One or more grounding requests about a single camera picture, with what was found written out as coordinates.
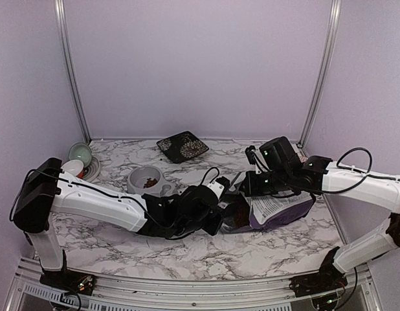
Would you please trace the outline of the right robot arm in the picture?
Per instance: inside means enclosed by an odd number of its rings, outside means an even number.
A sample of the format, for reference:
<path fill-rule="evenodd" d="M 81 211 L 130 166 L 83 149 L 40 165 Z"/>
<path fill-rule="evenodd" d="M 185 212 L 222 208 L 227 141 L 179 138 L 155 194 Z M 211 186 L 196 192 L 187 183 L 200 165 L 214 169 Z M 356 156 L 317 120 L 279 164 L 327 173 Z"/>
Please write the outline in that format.
<path fill-rule="evenodd" d="M 286 137 L 278 137 L 259 148 L 249 146 L 245 154 L 253 171 L 242 184 L 248 197 L 290 192 L 330 194 L 383 207 L 390 216 L 379 227 L 356 241 L 331 250 L 325 257 L 313 284 L 327 290 L 356 266 L 400 248 L 400 176 L 381 174 L 343 165 L 340 159 L 311 156 L 301 161 Z"/>

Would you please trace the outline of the grey double pet bowl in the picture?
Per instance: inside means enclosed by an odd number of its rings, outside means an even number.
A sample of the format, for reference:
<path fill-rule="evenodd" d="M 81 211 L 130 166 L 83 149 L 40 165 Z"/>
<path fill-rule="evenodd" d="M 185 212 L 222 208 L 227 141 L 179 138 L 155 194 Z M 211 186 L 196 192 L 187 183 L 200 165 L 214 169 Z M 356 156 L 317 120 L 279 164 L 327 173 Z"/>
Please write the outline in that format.
<path fill-rule="evenodd" d="M 177 194 L 176 186 L 166 180 L 162 171 L 151 165 L 134 168 L 127 177 L 130 194 L 150 194 L 156 197 Z"/>

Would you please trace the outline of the purple pet food bag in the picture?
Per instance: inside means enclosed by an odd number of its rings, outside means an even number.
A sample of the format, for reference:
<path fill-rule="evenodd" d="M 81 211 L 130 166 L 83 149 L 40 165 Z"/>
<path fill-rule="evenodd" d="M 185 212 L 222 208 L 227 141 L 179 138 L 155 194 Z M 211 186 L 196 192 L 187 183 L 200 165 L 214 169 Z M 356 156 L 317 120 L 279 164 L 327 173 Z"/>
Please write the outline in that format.
<path fill-rule="evenodd" d="M 240 172 L 232 179 L 219 203 L 225 212 L 223 233 L 277 229 L 305 217 L 317 200 L 312 194 L 296 193 L 285 187 L 278 194 L 246 197 L 241 191 L 245 173 Z M 278 179 L 274 180 L 284 186 Z"/>

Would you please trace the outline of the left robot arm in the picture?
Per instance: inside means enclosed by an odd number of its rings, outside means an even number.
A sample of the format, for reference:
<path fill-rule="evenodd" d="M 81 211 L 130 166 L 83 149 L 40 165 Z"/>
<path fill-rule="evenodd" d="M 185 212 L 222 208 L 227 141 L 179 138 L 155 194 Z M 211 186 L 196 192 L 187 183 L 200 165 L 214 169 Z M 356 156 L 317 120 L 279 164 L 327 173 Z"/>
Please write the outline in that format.
<path fill-rule="evenodd" d="M 77 178 L 51 157 L 27 172 L 13 202 L 9 220 L 33 245 L 44 274 L 60 288 L 74 284 L 52 224 L 53 213 L 107 222 L 142 236 L 174 240 L 203 230 L 214 236 L 223 222 L 218 206 L 230 181 L 216 176 L 169 196 L 112 192 Z"/>

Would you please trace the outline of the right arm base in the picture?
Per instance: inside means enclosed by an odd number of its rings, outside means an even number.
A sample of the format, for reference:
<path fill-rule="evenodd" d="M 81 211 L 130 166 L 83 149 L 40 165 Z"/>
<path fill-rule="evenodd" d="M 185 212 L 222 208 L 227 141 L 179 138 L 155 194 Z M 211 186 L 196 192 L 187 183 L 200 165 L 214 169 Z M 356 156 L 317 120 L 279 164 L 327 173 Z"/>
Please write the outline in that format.
<path fill-rule="evenodd" d="M 329 277 L 323 277 L 318 273 L 311 273 L 292 277 L 290 279 L 289 289 L 294 292 L 295 297 L 304 297 L 336 290 L 347 285 L 348 281 L 345 277 L 331 280 Z"/>

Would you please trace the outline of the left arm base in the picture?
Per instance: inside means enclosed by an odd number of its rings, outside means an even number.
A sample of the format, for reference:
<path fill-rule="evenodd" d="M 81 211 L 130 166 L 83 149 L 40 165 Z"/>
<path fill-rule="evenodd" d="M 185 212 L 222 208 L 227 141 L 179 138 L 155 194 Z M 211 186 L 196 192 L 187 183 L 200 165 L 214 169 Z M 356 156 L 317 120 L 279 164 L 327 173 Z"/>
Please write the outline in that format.
<path fill-rule="evenodd" d="M 96 277 L 76 271 L 69 271 L 67 274 L 44 273 L 39 282 L 61 290 L 71 290 L 76 294 L 92 295 Z"/>

